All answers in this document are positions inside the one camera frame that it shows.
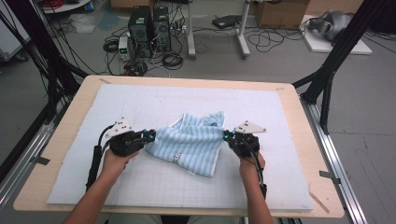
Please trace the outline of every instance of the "desk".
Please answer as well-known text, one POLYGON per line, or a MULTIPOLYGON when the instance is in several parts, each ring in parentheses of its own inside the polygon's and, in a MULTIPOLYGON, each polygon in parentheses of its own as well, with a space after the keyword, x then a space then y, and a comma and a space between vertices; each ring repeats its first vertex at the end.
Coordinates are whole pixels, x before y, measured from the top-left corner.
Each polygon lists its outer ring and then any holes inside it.
MULTIPOLYGON (((89 111, 96 93, 103 84, 150 85, 163 87, 197 87, 238 90, 277 91, 284 109, 314 210, 308 213, 272 213, 274 217, 341 217, 344 209, 329 178, 320 177, 319 171, 327 171, 318 144, 309 126, 295 89, 290 84, 258 83, 241 81, 219 81, 198 79, 154 78, 154 77, 105 77, 85 78, 75 99, 69 106, 56 132, 49 141, 42 157, 50 159, 47 166, 38 164, 23 186, 14 207, 24 211, 70 211, 73 206, 47 204, 53 184, 67 150, 71 147, 78 128, 89 111)), ((217 215, 245 217, 246 210, 153 208, 130 206, 106 206, 103 212, 174 214, 174 215, 217 215)))
MULTIPOLYGON (((238 38, 239 44, 242 49, 242 58, 246 59, 250 55, 250 51, 248 50, 247 41, 244 37, 245 25, 248 17, 248 9, 250 7, 250 0, 243 0, 243 11, 242 11, 242 20, 241 20, 241 28, 236 29, 236 37, 238 38)), ((188 35, 187 42, 189 45, 189 56, 195 60, 195 46, 194 46, 194 36, 192 34, 192 11, 193 11, 193 0, 189 0, 189 27, 188 27, 188 35)))

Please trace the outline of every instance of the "person's arm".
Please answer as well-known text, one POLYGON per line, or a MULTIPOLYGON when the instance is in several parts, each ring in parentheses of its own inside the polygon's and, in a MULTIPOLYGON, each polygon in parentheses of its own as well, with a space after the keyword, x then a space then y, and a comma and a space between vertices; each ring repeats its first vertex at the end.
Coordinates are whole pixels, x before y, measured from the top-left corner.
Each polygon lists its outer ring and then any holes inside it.
POLYGON ((78 204, 64 220, 64 223, 95 223, 105 204, 108 193, 117 182, 117 178, 122 173, 125 164, 137 154, 138 152, 128 157, 119 157, 114 155, 111 150, 107 150, 102 173, 99 174, 96 181, 79 200, 78 204))
MULTIPOLYGON (((259 185, 259 177, 253 160, 240 159, 239 173, 247 192, 247 217, 249 224, 273 224, 274 220, 268 209, 267 203, 262 196, 259 185)), ((264 168, 265 161, 259 152, 259 161, 264 168)))

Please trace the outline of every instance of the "cardboard box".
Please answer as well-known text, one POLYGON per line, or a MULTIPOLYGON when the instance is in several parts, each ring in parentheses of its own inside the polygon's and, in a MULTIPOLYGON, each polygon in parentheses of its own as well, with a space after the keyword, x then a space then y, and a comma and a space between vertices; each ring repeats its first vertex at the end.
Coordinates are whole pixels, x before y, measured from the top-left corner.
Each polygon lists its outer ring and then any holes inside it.
POLYGON ((262 28, 299 29, 310 0, 285 0, 279 4, 259 3, 256 22, 262 28))
POLYGON ((117 8, 132 8, 135 6, 151 6, 153 7, 153 0, 110 0, 111 7, 117 8))
POLYGON ((340 10, 345 13, 356 13, 363 0, 311 0, 306 15, 323 15, 326 11, 340 10))

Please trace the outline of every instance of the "black metal pole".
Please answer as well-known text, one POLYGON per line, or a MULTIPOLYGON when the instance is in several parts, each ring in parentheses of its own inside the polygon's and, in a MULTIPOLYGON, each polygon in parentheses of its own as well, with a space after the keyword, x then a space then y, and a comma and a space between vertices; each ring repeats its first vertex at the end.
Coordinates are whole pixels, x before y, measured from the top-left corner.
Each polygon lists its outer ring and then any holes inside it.
POLYGON ((319 70, 293 83, 294 87, 298 88, 311 82, 306 92, 301 94, 302 100, 307 101, 309 104, 314 104, 320 94, 325 91, 320 112, 320 125, 326 134, 329 133, 327 123, 334 75, 347 58, 347 55, 349 55, 350 51, 353 50, 361 39, 376 13, 385 5, 386 1, 387 0, 363 1, 355 16, 352 18, 343 34, 339 37, 329 57, 327 57, 319 70))
MULTIPOLYGON (((19 20, 26 33, 31 37, 35 43, 37 50, 43 55, 47 63, 53 66, 53 74, 49 74, 49 77, 54 77, 52 80, 59 80, 64 89, 64 93, 73 94, 78 90, 79 84, 71 73, 71 69, 68 65, 62 63, 63 57, 55 43, 52 41, 50 34, 37 15, 29 0, 6 0, 9 8, 14 13, 15 17, 19 20)), ((79 69, 80 75, 88 74, 79 69)))

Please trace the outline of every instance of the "computer case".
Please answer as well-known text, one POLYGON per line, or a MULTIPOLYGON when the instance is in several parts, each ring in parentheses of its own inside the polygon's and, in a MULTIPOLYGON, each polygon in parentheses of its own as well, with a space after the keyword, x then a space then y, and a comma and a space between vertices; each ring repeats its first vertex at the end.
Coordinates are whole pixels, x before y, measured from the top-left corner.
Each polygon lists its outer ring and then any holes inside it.
POLYGON ((153 9, 153 20, 155 35, 158 36, 157 47, 161 46, 163 50, 171 50, 171 34, 169 30, 169 13, 168 7, 155 7, 153 9))
POLYGON ((154 38, 154 24, 150 8, 147 6, 134 7, 128 22, 131 38, 136 41, 151 41, 154 38))

